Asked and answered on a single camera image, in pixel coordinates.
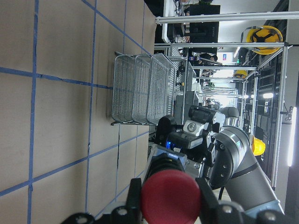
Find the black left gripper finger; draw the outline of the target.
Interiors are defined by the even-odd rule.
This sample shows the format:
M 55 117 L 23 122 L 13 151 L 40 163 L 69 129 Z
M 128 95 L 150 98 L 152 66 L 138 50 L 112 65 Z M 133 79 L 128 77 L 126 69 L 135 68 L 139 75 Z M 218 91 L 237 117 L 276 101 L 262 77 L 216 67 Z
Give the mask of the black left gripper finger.
M 253 218 L 232 202 L 220 202 L 204 178 L 195 179 L 201 191 L 199 219 L 202 224 L 295 224 L 296 221 L 275 210 L 263 210 Z

